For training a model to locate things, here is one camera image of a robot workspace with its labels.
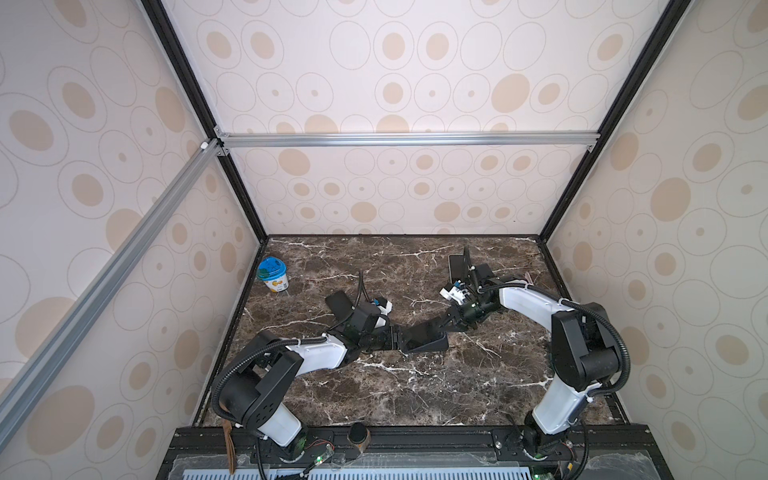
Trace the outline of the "blue white yogurt cup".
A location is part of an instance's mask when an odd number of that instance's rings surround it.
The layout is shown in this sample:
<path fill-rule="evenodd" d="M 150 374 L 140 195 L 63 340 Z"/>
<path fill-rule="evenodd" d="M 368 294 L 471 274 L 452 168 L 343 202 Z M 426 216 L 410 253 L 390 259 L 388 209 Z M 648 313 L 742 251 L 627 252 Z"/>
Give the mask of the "blue white yogurt cup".
<path fill-rule="evenodd" d="M 266 257 L 259 263 L 257 277 L 271 292 L 279 293 L 289 287 L 286 264 L 275 257 Z"/>

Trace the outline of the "brown wooden stick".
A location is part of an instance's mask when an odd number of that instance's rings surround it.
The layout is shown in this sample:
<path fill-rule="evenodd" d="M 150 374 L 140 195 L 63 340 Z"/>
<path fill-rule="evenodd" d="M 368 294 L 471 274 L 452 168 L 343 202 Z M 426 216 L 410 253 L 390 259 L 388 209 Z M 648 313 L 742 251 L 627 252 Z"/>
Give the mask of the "brown wooden stick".
<path fill-rule="evenodd" d="M 226 448 L 227 468 L 229 475 L 235 474 L 237 469 L 237 454 L 232 438 L 233 425 L 229 420 L 222 421 L 223 438 Z"/>

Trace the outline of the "silver aluminium crossbar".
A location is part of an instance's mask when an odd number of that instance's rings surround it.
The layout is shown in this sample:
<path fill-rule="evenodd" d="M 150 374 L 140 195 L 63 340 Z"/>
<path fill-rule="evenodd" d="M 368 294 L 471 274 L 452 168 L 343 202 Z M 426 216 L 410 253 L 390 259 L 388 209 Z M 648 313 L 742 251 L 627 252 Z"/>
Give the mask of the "silver aluminium crossbar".
<path fill-rule="evenodd" d="M 516 145 L 594 145 L 596 131 L 522 132 L 408 132 L 408 133 L 312 133 L 312 134 L 223 134 L 224 147 L 446 147 Z"/>

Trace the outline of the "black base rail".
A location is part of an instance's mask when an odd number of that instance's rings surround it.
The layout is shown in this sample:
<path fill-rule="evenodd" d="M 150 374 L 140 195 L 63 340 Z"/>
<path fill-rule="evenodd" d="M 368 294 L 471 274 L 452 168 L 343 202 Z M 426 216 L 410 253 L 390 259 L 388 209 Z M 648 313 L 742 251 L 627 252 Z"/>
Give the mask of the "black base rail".
<path fill-rule="evenodd" d="M 542 459 L 523 448 L 517 426 L 373 426 L 358 447 L 348 426 L 308 431 L 307 450 L 291 460 L 270 440 L 235 429 L 234 472 L 224 431 L 179 428 L 161 479 L 669 479 L 645 425 L 577 425 Z"/>

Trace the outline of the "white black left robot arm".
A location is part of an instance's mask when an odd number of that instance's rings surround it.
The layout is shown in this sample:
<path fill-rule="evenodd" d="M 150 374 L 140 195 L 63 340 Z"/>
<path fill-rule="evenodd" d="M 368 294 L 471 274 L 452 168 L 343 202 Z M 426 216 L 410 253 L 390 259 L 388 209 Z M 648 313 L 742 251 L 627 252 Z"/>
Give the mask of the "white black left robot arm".
<path fill-rule="evenodd" d="M 211 408 L 252 435 L 290 451 L 302 449 L 306 428 L 284 404 L 294 380 L 347 366 L 363 353 L 396 350 L 400 337 L 401 328 L 375 305 L 352 307 L 316 337 L 280 338 L 264 330 L 215 377 Z"/>

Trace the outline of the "black cylinder on base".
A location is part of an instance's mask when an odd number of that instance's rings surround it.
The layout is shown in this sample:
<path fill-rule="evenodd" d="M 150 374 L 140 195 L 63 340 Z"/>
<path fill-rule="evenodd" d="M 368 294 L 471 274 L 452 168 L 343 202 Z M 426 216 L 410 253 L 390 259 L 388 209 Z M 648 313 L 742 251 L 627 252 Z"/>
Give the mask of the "black cylinder on base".
<path fill-rule="evenodd" d="M 371 433 L 365 424 L 355 422 L 348 430 L 347 439 L 360 454 L 363 454 L 371 443 Z"/>

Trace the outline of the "silver aluminium side rail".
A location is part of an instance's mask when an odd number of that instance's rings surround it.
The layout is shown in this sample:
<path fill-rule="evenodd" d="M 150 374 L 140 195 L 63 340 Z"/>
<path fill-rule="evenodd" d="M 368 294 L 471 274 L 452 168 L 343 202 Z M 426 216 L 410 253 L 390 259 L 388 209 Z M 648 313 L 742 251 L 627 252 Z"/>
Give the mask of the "silver aluminium side rail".
<path fill-rule="evenodd" d="M 3 449 L 16 435 L 194 183 L 220 153 L 222 145 L 221 140 L 211 138 L 206 141 L 204 149 L 195 153 L 3 394 Z"/>

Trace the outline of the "black phone case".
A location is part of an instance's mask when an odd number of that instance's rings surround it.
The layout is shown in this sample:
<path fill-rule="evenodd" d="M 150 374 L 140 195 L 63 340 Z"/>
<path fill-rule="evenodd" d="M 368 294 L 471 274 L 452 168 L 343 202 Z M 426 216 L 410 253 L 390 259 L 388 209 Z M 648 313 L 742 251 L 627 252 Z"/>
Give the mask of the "black phone case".
<path fill-rule="evenodd" d="M 325 303 L 337 321 L 346 320 L 353 312 L 354 304 L 349 296 L 338 290 L 325 298 Z"/>
<path fill-rule="evenodd" d="M 422 323 L 401 331 L 399 349 L 404 354 L 441 352 L 448 348 L 447 333 L 432 324 Z"/>

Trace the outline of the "black frame post left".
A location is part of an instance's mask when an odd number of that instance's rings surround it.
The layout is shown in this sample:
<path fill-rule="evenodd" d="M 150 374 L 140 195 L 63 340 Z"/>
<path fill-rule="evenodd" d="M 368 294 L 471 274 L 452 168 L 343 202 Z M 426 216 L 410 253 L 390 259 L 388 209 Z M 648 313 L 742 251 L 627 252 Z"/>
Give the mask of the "black frame post left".
<path fill-rule="evenodd" d="M 219 134 L 218 123 L 209 107 L 198 81 L 198 76 L 193 71 L 165 6 L 161 1 L 156 0 L 141 0 L 140 4 L 149 18 L 151 27 L 159 39 L 206 137 L 213 140 L 222 140 L 223 137 Z M 255 210 L 233 157 L 225 151 L 218 156 L 218 159 L 257 240 L 261 244 L 265 243 L 269 239 L 269 235 Z"/>

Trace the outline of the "black frame post right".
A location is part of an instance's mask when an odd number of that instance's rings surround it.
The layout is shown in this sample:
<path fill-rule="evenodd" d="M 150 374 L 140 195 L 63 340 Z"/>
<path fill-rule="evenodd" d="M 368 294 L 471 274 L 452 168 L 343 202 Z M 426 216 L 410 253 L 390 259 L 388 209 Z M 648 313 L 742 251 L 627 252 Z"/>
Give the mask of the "black frame post right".
<path fill-rule="evenodd" d="M 619 89 L 616 98 L 600 124 L 597 130 L 599 137 L 596 143 L 591 148 L 587 149 L 586 153 L 577 164 L 575 172 L 571 176 L 571 179 L 558 199 L 554 210 L 540 232 L 538 236 L 540 244 L 546 244 L 555 233 L 555 230 L 564 218 L 583 183 L 586 181 L 594 164 L 607 146 L 611 136 L 629 110 L 632 101 L 636 98 L 636 95 L 647 80 L 664 48 L 667 46 L 676 28 L 679 26 L 681 20 L 692 4 L 693 1 L 691 0 L 673 0 L 666 4 L 655 27 L 651 30 L 648 39 L 642 45 L 642 49 L 630 69 L 626 80 Z"/>

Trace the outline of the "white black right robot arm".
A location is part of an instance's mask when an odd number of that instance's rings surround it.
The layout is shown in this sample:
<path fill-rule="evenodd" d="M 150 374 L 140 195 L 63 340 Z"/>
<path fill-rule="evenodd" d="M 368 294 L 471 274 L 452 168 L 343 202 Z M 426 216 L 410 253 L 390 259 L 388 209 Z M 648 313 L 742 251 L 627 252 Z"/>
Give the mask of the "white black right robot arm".
<path fill-rule="evenodd" d="M 628 347 L 597 303 L 557 298 L 525 279 L 501 279 L 466 254 L 449 257 L 450 280 L 441 295 L 452 303 L 439 327 L 477 328 L 491 314 L 515 311 L 550 333 L 553 379 L 529 421 L 539 434 L 566 431 L 595 397 L 614 393 L 631 371 Z"/>

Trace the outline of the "black frame post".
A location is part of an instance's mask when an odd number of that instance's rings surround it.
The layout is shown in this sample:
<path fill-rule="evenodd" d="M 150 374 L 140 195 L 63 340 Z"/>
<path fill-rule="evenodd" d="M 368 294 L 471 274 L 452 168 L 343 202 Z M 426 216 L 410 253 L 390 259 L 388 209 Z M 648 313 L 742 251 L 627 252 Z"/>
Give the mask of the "black frame post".
<path fill-rule="evenodd" d="M 161 1 L 156 0 L 141 0 L 140 4 L 149 18 L 151 27 L 159 39 L 206 137 L 213 140 L 222 140 L 223 137 L 219 134 L 218 123 L 209 107 L 198 81 L 198 76 L 193 71 L 165 6 Z M 265 243 L 269 239 L 269 235 L 255 210 L 233 157 L 225 151 L 218 156 L 218 159 L 257 240 L 261 244 Z"/>
<path fill-rule="evenodd" d="M 546 244 L 555 233 L 555 230 L 564 218 L 583 183 L 586 181 L 594 164 L 607 146 L 611 136 L 629 110 L 632 101 L 636 98 L 636 95 L 647 80 L 664 48 L 667 46 L 676 28 L 679 26 L 681 20 L 692 4 L 693 1 L 691 0 L 673 0 L 666 4 L 655 27 L 651 30 L 648 39 L 642 45 L 642 49 L 630 69 L 626 80 L 619 89 L 616 98 L 600 124 L 597 130 L 599 137 L 596 143 L 591 148 L 587 149 L 586 153 L 577 164 L 575 172 L 571 176 L 571 179 L 558 199 L 554 210 L 540 232 L 538 236 L 540 244 Z"/>

